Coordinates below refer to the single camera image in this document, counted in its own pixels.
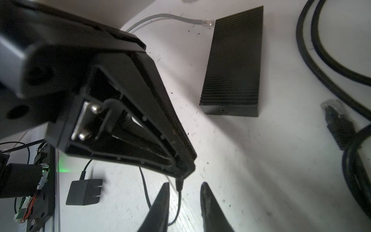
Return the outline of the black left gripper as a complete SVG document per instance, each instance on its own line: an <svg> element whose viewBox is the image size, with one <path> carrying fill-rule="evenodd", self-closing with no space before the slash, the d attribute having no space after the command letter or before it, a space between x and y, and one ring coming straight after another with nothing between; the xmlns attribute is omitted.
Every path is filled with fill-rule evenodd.
<svg viewBox="0 0 371 232"><path fill-rule="evenodd" d="M55 120L96 54L145 49L110 26L34 1L1 1L1 138Z"/></svg>

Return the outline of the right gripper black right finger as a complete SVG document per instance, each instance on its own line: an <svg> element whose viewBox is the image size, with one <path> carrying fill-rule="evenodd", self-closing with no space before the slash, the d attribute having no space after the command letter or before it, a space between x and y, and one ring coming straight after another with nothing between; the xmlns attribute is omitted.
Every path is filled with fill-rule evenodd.
<svg viewBox="0 0 371 232"><path fill-rule="evenodd" d="M233 232L207 182L201 185L201 210L205 232Z"/></svg>

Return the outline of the black wall plug adapter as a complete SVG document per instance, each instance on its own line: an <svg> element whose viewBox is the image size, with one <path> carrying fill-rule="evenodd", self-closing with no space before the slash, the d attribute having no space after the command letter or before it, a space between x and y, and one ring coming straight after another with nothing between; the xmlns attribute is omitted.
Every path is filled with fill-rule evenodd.
<svg viewBox="0 0 371 232"><path fill-rule="evenodd" d="M81 172L79 180L73 181L71 183L68 197L66 200L66 205L68 206L88 206L88 205L97 204L99 202L103 180L102 179L85 180L87 168L92 161L93 159L90 159L88 161L83 171ZM152 205L149 200L145 176L144 176L144 173L141 167L139 167L139 170L140 170L141 177L142 177L147 206L149 207L149 209L151 209ZM177 178L175 182L176 182L176 191L178 192L177 213L176 213L174 220L168 223L168 226L172 226L173 224L176 223L179 217L179 214L180 214L180 210L181 210L182 190L183 190L184 180Z"/></svg>

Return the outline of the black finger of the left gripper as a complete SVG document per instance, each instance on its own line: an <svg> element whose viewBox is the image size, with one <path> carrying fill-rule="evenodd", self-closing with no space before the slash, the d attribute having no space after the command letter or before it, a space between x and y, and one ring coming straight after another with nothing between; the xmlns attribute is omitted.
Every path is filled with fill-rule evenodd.
<svg viewBox="0 0 371 232"><path fill-rule="evenodd" d="M96 54L79 91L66 95L46 140L65 154L186 179L196 152L154 61L145 52Z"/></svg>

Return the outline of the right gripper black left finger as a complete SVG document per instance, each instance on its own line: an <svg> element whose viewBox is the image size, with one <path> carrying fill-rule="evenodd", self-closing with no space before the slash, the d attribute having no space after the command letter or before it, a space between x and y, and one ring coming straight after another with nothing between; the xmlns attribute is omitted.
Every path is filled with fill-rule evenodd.
<svg viewBox="0 0 371 232"><path fill-rule="evenodd" d="M138 232L167 232L169 221L170 184L164 183Z"/></svg>

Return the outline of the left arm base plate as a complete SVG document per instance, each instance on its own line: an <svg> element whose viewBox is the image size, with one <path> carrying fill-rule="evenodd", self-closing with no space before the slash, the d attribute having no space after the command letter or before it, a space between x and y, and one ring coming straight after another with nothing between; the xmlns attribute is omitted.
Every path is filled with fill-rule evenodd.
<svg viewBox="0 0 371 232"><path fill-rule="evenodd" d="M34 164L43 168L42 178L37 187L36 197L27 220L27 231L37 232L55 212L56 201L56 150L47 142L37 149Z"/></svg>

